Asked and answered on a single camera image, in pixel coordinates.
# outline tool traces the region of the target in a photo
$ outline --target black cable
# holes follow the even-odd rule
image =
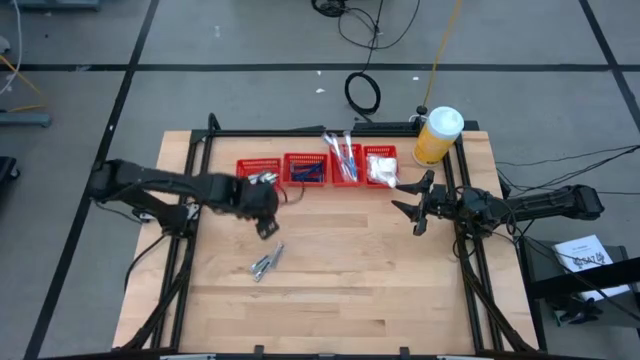
[[[413,22],[414,22],[414,20],[416,19],[416,16],[418,15],[418,10],[420,9],[420,2],[421,2],[421,0],[417,0],[417,1],[416,1],[416,8],[415,8],[415,10],[413,11],[413,14],[411,15],[411,20],[409,20],[409,23],[407,24],[407,27],[404,29],[404,31],[402,32],[402,34],[400,34],[400,36],[399,36],[396,40],[392,41],[392,42],[391,42],[391,43],[389,43],[388,45],[382,45],[382,46],[380,46],[380,45],[376,45],[376,46],[374,46],[374,47],[373,47],[373,50],[385,50],[385,49],[389,49],[389,48],[393,47],[394,45],[396,45],[397,43],[399,43],[399,42],[400,42],[400,40],[402,40],[402,38],[407,34],[407,32],[409,31],[409,29],[410,29],[410,28],[411,28],[411,26],[413,25]],[[371,24],[375,24],[375,23],[374,23],[374,21],[373,21],[373,18],[371,17],[371,15],[369,15],[369,13],[367,13],[366,11],[364,11],[364,10],[362,10],[362,9],[360,9],[360,8],[351,8],[351,7],[346,7],[346,8],[344,9],[344,13],[343,13],[343,15],[353,15],[353,16],[355,16],[356,18],[358,18],[358,19],[360,20],[360,22],[362,22],[363,24],[365,24],[365,26],[367,26],[367,28],[369,28],[369,30],[370,30],[371,32],[374,32],[375,26],[370,27],[370,26],[366,23],[366,21],[365,21],[364,19],[360,18],[358,15],[356,15],[356,14],[354,13],[354,11],[361,12],[361,13],[365,14],[365,15],[369,18],[369,20],[371,21]],[[356,46],[359,46],[359,47],[362,47],[362,48],[365,48],[365,49],[370,49],[370,48],[371,48],[371,45],[365,45],[365,44],[359,43],[359,42],[357,42],[357,41],[355,41],[355,40],[352,40],[352,39],[350,39],[349,37],[347,37],[347,36],[342,32],[342,16],[339,16],[339,19],[338,19],[338,33],[340,34],[340,36],[342,36],[342,38],[343,38],[343,39],[347,40],[348,42],[352,43],[353,45],[356,45]]]
[[[566,254],[559,253],[559,252],[555,251],[555,249],[552,249],[552,248],[550,248],[550,247],[546,246],[545,244],[543,244],[543,243],[541,243],[540,241],[538,241],[538,240],[536,240],[536,239],[532,238],[531,236],[525,236],[525,235],[524,235],[524,231],[520,230],[520,228],[518,228],[517,226],[516,226],[516,230],[520,232],[520,237],[518,238],[518,240],[520,240],[520,239],[522,239],[522,238],[524,238],[525,240],[527,240],[527,241],[525,241],[525,246],[526,246],[526,245],[529,245],[529,247],[530,247],[532,250],[534,250],[534,251],[538,252],[539,254],[541,254],[542,256],[544,256],[544,257],[546,257],[547,259],[551,260],[552,262],[557,263],[560,267],[562,267],[564,270],[566,270],[569,274],[571,274],[572,276],[574,276],[574,277],[576,278],[576,280],[580,281],[581,283],[583,283],[584,285],[586,285],[586,286],[587,286],[587,287],[589,287],[590,289],[595,290],[595,291],[596,291],[598,294],[600,294],[600,295],[601,295],[601,296],[602,296],[602,297],[603,297],[607,302],[609,302],[611,305],[613,305],[614,307],[616,307],[618,310],[622,311],[623,313],[625,313],[626,315],[630,316],[630,317],[631,317],[631,318],[633,318],[634,320],[640,321],[640,316],[638,316],[638,315],[634,314],[634,313],[633,313],[632,311],[630,311],[629,309],[625,308],[624,306],[620,305],[618,302],[616,302],[616,301],[614,301],[613,299],[611,299],[607,294],[605,294],[601,289],[599,289],[599,288],[598,288],[597,286],[595,286],[593,283],[591,283],[591,282],[587,281],[587,280],[586,280],[585,278],[583,278],[581,275],[578,275],[578,273],[576,273],[575,271],[573,271],[573,270],[569,269],[569,268],[568,268],[568,267],[566,267],[564,264],[562,264],[562,262],[560,262],[560,260],[559,260],[559,259],[557,259],[557,258],[555,258],[555,257],[551,257],[551,256],[549,256],[549,255],[545,254],[544,252],[542,252],[541,250],[539,250],[539,249],[535,248],[535,247],[534,247],[534,246],[533,246],[529,241],[535,242],[537,245],[542,246],[542,247],[544,247],[545,249],[547,249],[547,250],[549,250],[549,251],[551,251],[551,252],[553,252],[553,253],[555,253],[555,254],[557,254],[557,255],[564,256],[564,257],[567,257],[567,258],[570,258],[570,259],[576,259],[576,258],[574,258],[574,257],[572,257],[572,256],[569,256],[569,255],[566,255]],[[503,238],[505,238],[505,239],[509,240],[509,242],[511,242],[514,246],[515,246],[515,245],[516,245],[516,243],[517,243],[517,242],[516,242],[516,241],[514,241],[513,239],[510,239],[509,237],[507,237],[507,236],[505,236],[505,235],[503,235],[503,234],[497,233],[497,232],[495,232],[495,231],[492,231],[492,234],[494,234],[494,235],[498,235],[498,236],[502,236]],[[588,261],[588,262],[596,263],[596,264],[598,264],[598,265],[601,265],[600,263],[597,263],[597,262],[595,262],[595,261],[590,261],[590,260],[588,260],[588,259],[587,259],[587,261]]]
[[[154,247],[156,247],[162,241],[162,239],[164,239],[165,237],[167,237],[167,234],[162,234],[158,238],[158,240],[156,240],[153,243],[151,243],[151,245],[149,245],[140,254],[138,254],[138,256],[136,256],[135,259],[133,259],[133,261],[131,262],[131,265],[129,265],[129,268],[127,269],[127,274],[124,277],[124,290],[125,291],[127,291],[127,285],[129,284],[129,276],[131,275],[131,271],[133,271],[133,268],[136,266],[138,261],[140,261],[140,259],[142,259],[143,256],[145,256],[149,251],[151,251]]]
[[[520,190],[520,191],[524,191],[524,190],[528,190],[528,189],[536,189],[536,190],[558,190],[558,188],[551,188],[551,187],[542,187],[542,186],[528,186],[528,185],[519,185],[519,184],[515,184],[513,183],[513,181],[511,181],[509,179],[509,177],[507,177],[507,175],[504,174],[504,172],[502,170],[500,170],[499,168],[497,168],[496,170],[498,170],[498,173],[500,173],[500,176],[502,176],[502,178],[507,182],[507,184],[509,186],[511,186],[514,189]],[[600,191],[600,190],[596,190],[598,192],[598,194],[605,194],[605,195],[640,195],[640,192],[624,192],[624,191]]]
[[[97,207],[98,209],[100,209],[100,210],[104,210],[104,211],[108,211],[108,212],[113,213],[113,214],[120,215],[120,216],[122,216],[123,218],[125,218],[125,219],[127,219],[127,220],[129,220],[129,221],[131,221],[131,222],[133,222],[133,223],[136,223],[136,224],[138,224],[138,225],[142,225],[142,221],[140,221],[139,219],[133,218],[133,217],[131,217],[131,216],[129,216],[129,215],[127,215],[127,214],[125,214],[125,213],[121,212],[121,211],[118,211],[118,210],[115,210],[115,209],[109,209],[108,207],[105,207],[104,205],[100,204],[100,203],[99,203],[99,202],[97,202],[97,201],[94,201],[93,203],[94,203],[94,204],[96,205],[96,207]]]
[[[621,147],[612,148],[612,149],[604,149],[604,150],[592,151],[592,152],[579,154],[579,155],[565,156],[565,157],[557,158],[557,159],[540,160],[540,161],[535,161],[535,162],[532,162],[532,163],[517,164],[517,163],[508,162],[508,161],[496,161],[496,164],[509,165],[509,166],[534,166],[534,165],[540,165],[540,164],[549,163],[549,162],[561,162],[561,161],[565,161],[565,160],[578,159],[578,158],[581,158],[581,157],[591,156],[591,155],[596,155],[596,154],[602,154],[602,153],[605,153],[605,152],[612,152],[612,151],[618,151],[618,150],[627,150],[627,149],[630,149],[630,148],[633,148],[633,147],[637,147],[637,146],[640,146],[640,145],[627,145],[627,146],[621,146]]]
[[[458,254],[456,252],[456,247],[457,246],[458,246],[458,239],[455,239],[453,241],[453,247],[451,248],[451,252],[453,252],[453,256],[455,256],[456,259],[458,259],[458,260],[463,260],[463,261],[464,260],[469,260],[471,258],[471,256],[476,253],[476,248],[474,246],[473,249],[471,249],[471,252],[468,253],[466,257],[462,258],[462,257],[460,257],[460,254]]]
[[[280,185],[278,185],[278,188],[280,189],[280,191],[282,191],[282,194],[284,195],[284,203],[280,203],[280,205],[293,205],[293,204],[299,203],[304,197],[304,191],[305,191],[304,182],[302,182],[301,184],[302,184],[302,190],[300,190],[300,195],[298,195],[297,198],[291,201],[289,201],[289,197],[287,193],[284,191],[284,189],[280,187]]]
[[[606,158],[604,160],[600,160],[598,162],[595,162],[595,163],[593,163],[593,164],[591,164],[591,165],[589,165],[589,166],[587,166],[585,168],[582,168],[582,169],[579,169],[579,170],[576,170],[576,171],[572,171],[572,172],[563,174],[561,176],[558,176],[558,177],[556,177],[556,178],[554,178],[552,180],[549,180],[549,181],[545,182],[544,184],[542,184],[540,186],[520,186],[520,185],[516,185],[513,182],[511,182],[511,180],[509,180],[508,177],[504,174],[504,172],[502,172],[500,169],[498,169],[498,172],[500,173],[500,175],[502,175],[505,178],[505,181],[507,181],[508,184],[510,184],[511,186],[516,188],[517,190],[520,190],[520,193],[515,195],[515,196],[520,196],[520,195],[523,195],[523,194],[525,194],[525,193],[527,193],[529,191],[532,191],[532,190],[547,189],[548,186],[558,185],[558,184],[563,183],[563,182],[565,182],[567,180],[573,179],[574,177],[577,177],[577,176],[582,175],[584,173],[587,173],[587,172],[589,172],[589,171],[591,171],[593,169],[596,169],[596,168],[598,168],[598,167],[600,167],[600,166],[602,166],[602,165],[604,165],[604,164],[606,164],[606,163],[608,163],[608,162],[610,162],[612,160],[615,160],[615,159],[617,159],[617,158],[619,158],[619,157],[621,157],[623,155],[627,155],[627,154],[631,154],[631,153],[635,152],[636,150],[640,149],[640,145],[625,146],[625,147],[622,147],[622,148],[619,148],[619,149],[601,150],[599,152],[594,152],[594,153],[601,153],[601,152],[606,152],[606,151],[615,151],[615,150],[620,150],[620,149],[626,149],[626,150],[621,152],[621,153],[619,153],[619,154],[617,154],[617,155],[615,155],[615,156],[611,156],[611,157],[608,157],[608,158]],[[577,157],[580,157],[580,156],[587,156],[587,154],[578,155]],[[607,192],[605,192],[605,191],[600,192],[599,191],[599,193],[602,193],[602,194],[608,193],[608,194],[612,194],[612,195],[637,195],[637,193],[624,193],[624,192],[616,192],[616,191],[607,191]]]
[[[344,96],[347,98],[347,103],[349,103],[349,106],[351,106],[351,108],[355,112],[357,112],[360,116],[362,116],[366,121],[370,123],[372,123],[373,121],[367,115],[375,114],[376,111],[378,111],[378,108],[380,108],[380,101],[382,100],[382,93],[380,91],[380,86],[378,86],[378,83],[376,83],[376,81],[373,80],[371,76],[365,74],[364,72],[367,71],[367,69],[369,68],[369,64],[371,63],[371,56],[373,55],[373,50],[375,49],[375,46],[378,41],[378,33],[380,31],[380,29],[378,28],[378,24],[380,23],[380,15],[382,14],[383,4],[384,4],[384,0],[380,0],[380,5],[378,6],[378,15],[376,16],[376,21],[373,23],[373,38],[371,39],[371,41],[369,41],[369,45],[368,45],[369,56],[367,57],[366,64],[364,65],[364,68],[361,71],[357,71],[349,74],[349,76],[347,76],[347,79],[344,82]],[[367,83],[369,83],[369,85],[373,89],[373,92],[376,95],[376,100],[373,106],[362,107],[356,104],[355,101],[353,101],[349,87],[351,86],[351,81],[353,81],[353,79],[355,78],[364,79],[365,81],[367,81]]]
[[[541,242],[539,242],[538,240],[533,239],[530,236],[526,236],[525,237],[528,240],[532,240],[534,241],[536,244],[538,244],[539,246],[542,246],[552,252],[554,252],[557,255],[560,256],[565,256],[567,258],[571,258],[571,259],[576,259],[572,256],[569,255],[565,255],[565,254],[561,254],[556,252],[555,250],[553,250],[552,248],[542,244]],[[631,310],[627,309],[626,307],[620,305],[620,303],[618,303],[617,301],[611,299],[611,297],[609,297],[609,295],[605,294],[604,291],[602,291],[601,289],[599,289],[597,286],[595,286],[593,283],[591,283],[590,281],[587,281],[587,279],[585,279],[584,277],[582,277],[581,275],[579,275],[577,272],[569,269],[568,267],[566,267],[559,259],[557,259],[556,257],[552,257],[549,256],[547,254],[545,254],[543,251],[541,251],[540,249],[536,249],[534,246],[532,246],[531,243],[529,243],[528,241],[525,242],[527,245],[529,245],[529,247],[536,251],[538,254],[546,257],[547,259],[551,260],[552,262],[555,262],[556,264],[558,264],[560,267],[562,267],[565,271],[567,271],[569,274],[571,274],[573,277],[576,278],[576,280],[580,281],[581,283],[583,283],[584,285],[588,286],[590,289],[595,290],[598,294],[600,294],[600,296],[602,296],[604,298],[604,300],[606,300],[608,303],[610,303],[611,305],[613,305],[616,309],[622,311],[623,313],[625,313],[626,315],[628,315],[629,317],[631,317],[632,319],[640,322],[640,316],[638,316],[637,314],[634,314]]]

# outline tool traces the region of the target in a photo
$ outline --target toothbrush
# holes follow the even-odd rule
[[[344,140],[347,143],[347,152],[349,156],[349,169],[351,170],[351,178],[353,181],[358,181],[358,172],[356,170],[356,160],[353,156],[353,149],[351,148],[351,131],[347,130],[343,133]]]
[[[338,144],[338,136],[333,133],[331,134],[324,133],[322,134],[322,140],[324,140],[324,142],[327,143],[332,148],[332,151],[335,153],[336,160],[339,163],[338,167],[340,168],[340,173],[342,174],[342,177],[343,178],[351,177],[351,171],[349,170],[349,168],[347,167],[347,164],[345,163],[345,159],[344,159],[344,155],[342,155],[342,151],[340,151],[340,145]]]

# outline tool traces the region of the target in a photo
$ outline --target yellow liquid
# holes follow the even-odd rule
[[[425,124],[413,149],[413,157],[421,165],[436,164],[442,160],[454,141],[455,139],[445,140],[435,137]]]

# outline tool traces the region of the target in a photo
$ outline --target gray floor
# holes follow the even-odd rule
[[[377,2],[351,0],[375,12]],[[640,64],[640,3],[592,0],[621,64]],[[105,1],[101,12],[23,16],[27,64],[126,64],[149,0]],[[404,28],[413,1],[387,1],[381,42]],[[453,1],[423,0],[403,41],[374,54],[374,63],[429,63]],[[345,19],[345,32],[367,41]],[[15,41],[15,18],[0,5],[0,34]],[[367,51],[346,43],[335,19],[307,1],[161,0],[141,64],[361,63]],[[577,0],[464,1],[442,59],[445,63],[606,64]],[[343,71],[137,72],[109,157],[153,166],[162,133],[202,128],[210,111],[226,129],[347,129],[354,113]],[[424,96],[428,72],[371,71],[383,95],[376,120],[406,121]],[[0,73],[4,81],[7,73]],[[23,176],[0,209],[0,358],[21,358],[66,241],[91,163],[120,87],[121,72],[25,72],[46,94],[49,129],[0,128],[0,154],[19,159]],[[625,73],[640,93],[640,73]],[[354,84],[356,100],[369,89]],[[16,81],[0,108],[38,98]],[[439,72],[431,106],[451,105],[489,131],[496,159],[526,162],[637,144],[636,127],[610,72]],[[539,184],[596,159],[536,168],[504,168],[517,183]],[[576,179],[608,191],[640,191],[640,158],[631,155]],[[607,244],[636,241],[637,197],[603,195],[597,222],[541,221],[531,234],[568,240],[596,233]],[[122,279],[138,228],[91,208],[41,356],[106,351],[122,302]],[[545,317],[550,351],[632,359],[635,330],[556,328]]]

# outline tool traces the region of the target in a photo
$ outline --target clear plastic bag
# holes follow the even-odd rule
[[[396,158],[367,155],[367,177],[369,180],[395,188],[398,184],[398,160]]]

